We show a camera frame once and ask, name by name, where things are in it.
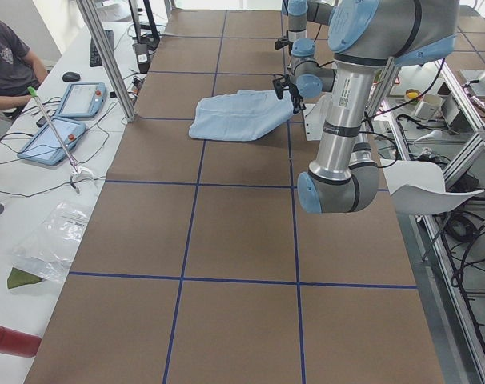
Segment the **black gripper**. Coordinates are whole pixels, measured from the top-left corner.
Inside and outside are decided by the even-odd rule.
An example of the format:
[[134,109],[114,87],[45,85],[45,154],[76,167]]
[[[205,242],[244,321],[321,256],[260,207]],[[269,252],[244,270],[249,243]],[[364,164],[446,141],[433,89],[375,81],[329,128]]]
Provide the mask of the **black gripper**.
[[303,100],[303,97],[300,95],[297,86],[289,82],[286,85],[285,90],[287,90],[291,96],[291,101],[293,105],[293,114],[298,114],[299,112],[304,110],[305,109],[304,100]]

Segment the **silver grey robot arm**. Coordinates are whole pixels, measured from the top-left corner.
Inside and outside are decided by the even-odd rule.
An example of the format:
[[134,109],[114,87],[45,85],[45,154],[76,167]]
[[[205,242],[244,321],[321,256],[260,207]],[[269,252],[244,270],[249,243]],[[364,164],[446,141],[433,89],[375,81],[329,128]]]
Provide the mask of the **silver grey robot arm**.
[[392,58],[396,66],[448,56],[455,46],[457,1],[291,1],[290,24],[304,28],[325,14],[335,69],[318,67],[310,39],[291,50],[291,81],[300,98],[331,93],[319,150],[298,177],[308,213],[346,213],[366,208],[379,187],[379,170],[360,131],[376,73]]
[[292,46],[300,38],[307,37],[307,23],[313,22],[319,26],[328,26],[334,5],[325,1],[282,1],[281,13],[287,16],[288,27],[285,34],[275,41],[275,49],[285,48],[289,54],[286,72],[292,73]]

